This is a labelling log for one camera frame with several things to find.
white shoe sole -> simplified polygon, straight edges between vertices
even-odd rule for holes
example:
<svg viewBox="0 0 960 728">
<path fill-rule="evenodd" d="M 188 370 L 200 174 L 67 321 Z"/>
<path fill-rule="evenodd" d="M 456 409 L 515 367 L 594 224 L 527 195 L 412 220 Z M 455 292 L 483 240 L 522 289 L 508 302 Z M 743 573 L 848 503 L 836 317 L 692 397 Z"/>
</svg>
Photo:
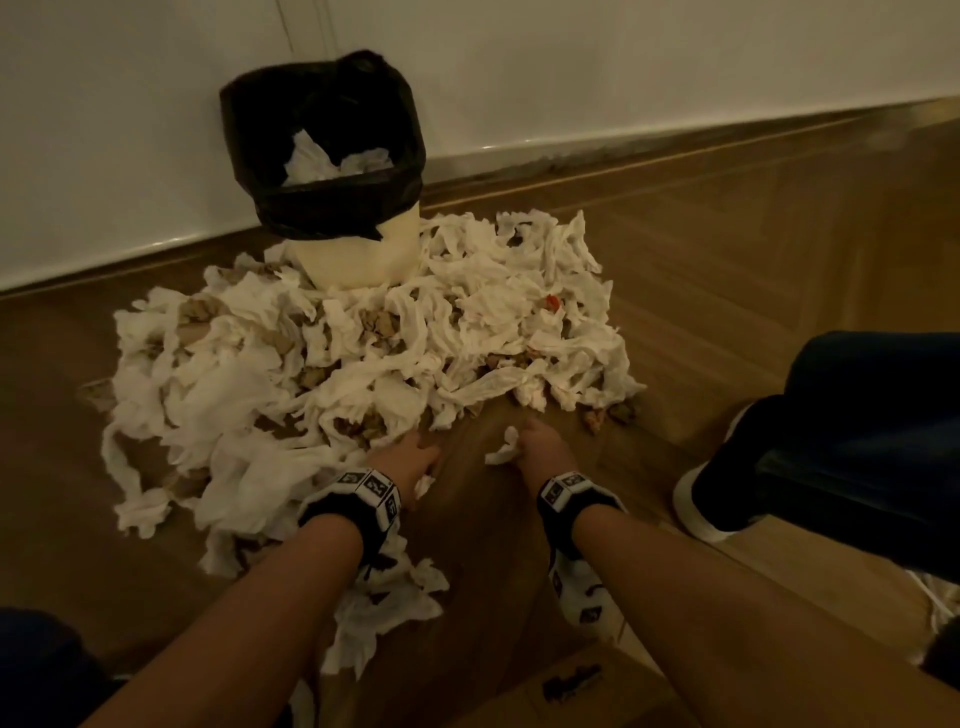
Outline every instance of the white shoe sole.
<svg viewBox="0 0 960 728">
<path fill-rule="evenodd" d="M 751 405 L 748 404 L 733 418 L 730 426 L 727 428 L 727 436 L 724 437 L 724 442 L 730 440 L 733 431 L 736 429 L 736 426 L 740 424 L 740 420 L 743 419 L 743 416 L 747 413 L 747 410 L 750 409 L 750 406 Z M 707 463 L 704 463 L 692 471 L 687 471 L 681 476 L 680 480 L 677 481 L 677 485 L 673 488 L 673 509 L 677 512 L 677 518 L 680 519 L 680 523 L 686 529 L 686 532 L 693 536 L 693 538 L 708 544 L 719 544 L 721 541 L 729 539 L 734 533 L 739 533 L 739 531 L 721 531 L 704 518 L 704 515 L 697 506 L 694 505 L 693 482 L 706 465 Z"/>
</svg>

black wristband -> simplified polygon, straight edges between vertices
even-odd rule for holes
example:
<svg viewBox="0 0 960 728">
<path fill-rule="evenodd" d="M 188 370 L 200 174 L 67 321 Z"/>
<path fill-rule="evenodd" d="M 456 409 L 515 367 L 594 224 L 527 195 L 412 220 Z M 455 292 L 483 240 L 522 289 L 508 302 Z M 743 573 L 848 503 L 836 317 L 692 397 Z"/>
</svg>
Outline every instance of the black wristband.
<svg viewBox="0 0 960 728">
<path fill-rule="evenodd" d="M 400 492 L 393 480 L 380 471 L 349 470 L 314 496 L 300 508 L 300 525 L 315 516 L 335 513 L 352 521 L 363 539 L 363 558 L 360 566 L 369 564 L 383 547 L 387 531 L 400 512 Z"/>
<path fill-rule="evenodd" d="M 546 540 L 571 561 L 583 558 L 573 543 L 573 522 L 590 505 L 609 505 L 626 513 L 613 493 L 580 473 L 564 473 L 547 480 L 537 495 L 537 511 Z"/>
</svg>

trash can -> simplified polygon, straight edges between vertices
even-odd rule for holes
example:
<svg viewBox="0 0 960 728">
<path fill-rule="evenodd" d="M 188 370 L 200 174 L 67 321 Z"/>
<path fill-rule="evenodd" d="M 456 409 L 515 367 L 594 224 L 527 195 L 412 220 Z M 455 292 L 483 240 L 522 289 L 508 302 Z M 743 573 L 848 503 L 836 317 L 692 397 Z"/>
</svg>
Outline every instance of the trash can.
<svg viewBox="0 0 960 728">
<path fill-rule="evenodd" d="M 315 285 L 396 283 L 416 270 L 426 153 L 413 93 L 399 71 L 372 51 L 270 66 L 224 86 L 220 105 L 235 179 L 260 222 L 294 241 Z M 301 130 L 334 165 L 383 148 L 392 166 L 285 184 Z"/>
</svg>

tissue pile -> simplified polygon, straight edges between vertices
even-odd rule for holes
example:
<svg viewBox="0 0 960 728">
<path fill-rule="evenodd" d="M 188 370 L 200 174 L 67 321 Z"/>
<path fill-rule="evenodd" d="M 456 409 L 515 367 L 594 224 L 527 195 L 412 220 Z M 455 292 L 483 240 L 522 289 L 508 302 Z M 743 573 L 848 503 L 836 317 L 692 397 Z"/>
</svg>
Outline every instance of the tissue pile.
<svg viewBox="0 0 960 728">
<path fill-rule="evenodd" d="M 263 262 L 207 268 L 198 293 L 154 288 L 117 311 L 102 454 L 126 497 L 119 527 L 149 538 L 172 504 L 187 508 L 208 529 L 202 568 L 234 576 L 296 530 L 305 497 L 424 414 L 448 428 L 507 393 L 603 414 L 641 389 L 607 323 L 612 283 L 597 277 L 583 213 L 568 225 L 447 215 L 420 230 L 419 273 L 401 285 L 317 290 L 284 242 Z M 142 489 L 117 433 L 167 448 L 162 487 Z M 392 532 L 341 602 L 325 672 L 359 675 L 377 634 L 441 612 L 429 594 L 444 576 L 404 550 Z"/>
<path fill-rule="evenodd" d="M 306 130 L 301 129 L 294 134 L 294 152 L 290 156 L 290 161 L 283 165 L 287 171 L 287 179 L 283 186 L 362 175 L 380 169 L 390 169 L 393 166 L 390 152 L 377 147 L 355 155 L 347 155 L 338 167 L 330 160 L 324 148 L 310 138 Z"/>
</svg>

wooden floor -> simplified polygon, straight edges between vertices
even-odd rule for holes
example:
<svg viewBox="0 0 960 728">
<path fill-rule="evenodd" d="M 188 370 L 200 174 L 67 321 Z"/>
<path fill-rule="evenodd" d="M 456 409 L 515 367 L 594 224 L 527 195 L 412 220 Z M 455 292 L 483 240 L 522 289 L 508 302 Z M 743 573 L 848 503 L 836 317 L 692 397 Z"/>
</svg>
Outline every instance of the wooden floor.
<svg viewBox="0 0 960 728">
<path fill-rule="evenodd" d="M 671 523 L 677 476 L 710 455 L 745 401 L 781 388 L 808 338 L 960 328 L 960 126 L 887 126 L 870 114 L 456 185 L 428 193 L 423 209 L 585 211 L 590 248 L 614 281 L 612 322 L 649 389 L 636 428 L 592 438 L 564 413 L 550 418 L 632 511 Z M 102 422 L 74 392 L 112 373 L 113 310 L 152 285 L 195 290 L 206 264 L 269 242 L 239 233 L 0 297 L 0 603 L 53 612 L 114 665 L 167 642 L 224 584 L 196 569 L 203 538 L 183 514 L 151 541 L 115 531 Z M 522 418 L 497 402 L 444 436 L 438 483 L 403 530 L 415 557 L 435 557 L 449 577 L 446 614 L 382 639 L 359 685 L 324 681 L 326 724 L 438 725 L 583 646 L 547 588 L 546 545 L 516 474 L 482 467 Z M 148 478 L 164 472 L 155 453 L 139 462 Z M 775 520 L 722 549 L 903 656 L 927 639 L 923 595 L 886 562 Z"/>
</svg>

